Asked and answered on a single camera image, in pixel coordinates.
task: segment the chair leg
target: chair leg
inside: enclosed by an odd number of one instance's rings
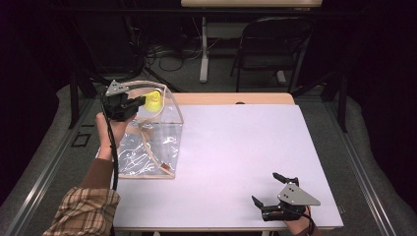
[[[236,67],[236,62],[237,62],[237,56],[235,57],[235,60],[233,62],[232,71],[230,72],[230,76],[233,76],[233,72],[234,72],[234,69]]]
[[[239,92],[239,84],[240,84],[240,67],[237,68],[236,92]]]
[[[288,89],[287,89],[288,93],[291,93],[291,91],[292,91],[292,86],[294,84],[294,78],[295,78],[295,70],[293,70],[292,73],[291,73],[291,79],[289,81],[289,85],[288,85]]]

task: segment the transparent plastic box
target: transparent plastic box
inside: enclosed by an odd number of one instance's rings
[[[146,96],[118,148],[120,178],[175,178],[184,120],[166,85],[135,81],[129,98]],[[154,91],[160,97],[154,97]]]

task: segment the plaid shirt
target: plaid shirt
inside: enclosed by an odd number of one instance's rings
[[[43,236],[110,235],[119,201],[120,196],[114,190],[73,188]]]

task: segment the table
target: table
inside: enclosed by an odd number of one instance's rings
[[[199,8],[317,8],[322,6],[323,0],[181,0],[183,7],[199,7]],[[217,38],[238,38],[242,34],[246,24],[232,23],[208,23],[206,17],[202,22],[202,68],[200,71],[200,82],[208,81],[209,71],[209,53],[208,53],[208,37]]]
[[[322,202],[312,209],[318,227],[343,226],[301,111],[290,94],[174,96],[185,121],[176,177],[119,179],[122,200],[114,218],[116,230],[285,229],[281,221],[263,222],[251,199],[253,195],[266,205],[278,203],[276,195],[284,185],[272,178],[272,172],[299,177],[300,187]],[[239,101],[246,104],[233,105]],[[237,116],[228,114],[229,109]],[[273,117],[266,116],[263,109]],[[242,129],[240,125],[245,123],[253,125]],[[237,132],[225,132],[229,129]],[[270,137],[260,139],[259,132]],[[248,139],[237,142],[244,136]]]

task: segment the wrist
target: wrist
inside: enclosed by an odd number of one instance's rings
[[[100,147],[100,150],[98,151],[97,158],[105,159],[105,160],[113,160],[113,155],[111,153],[111,147]]]
[[[309,227],[309,219],[301,216],[298,220],[284,221],[292,235],[297,235]]]

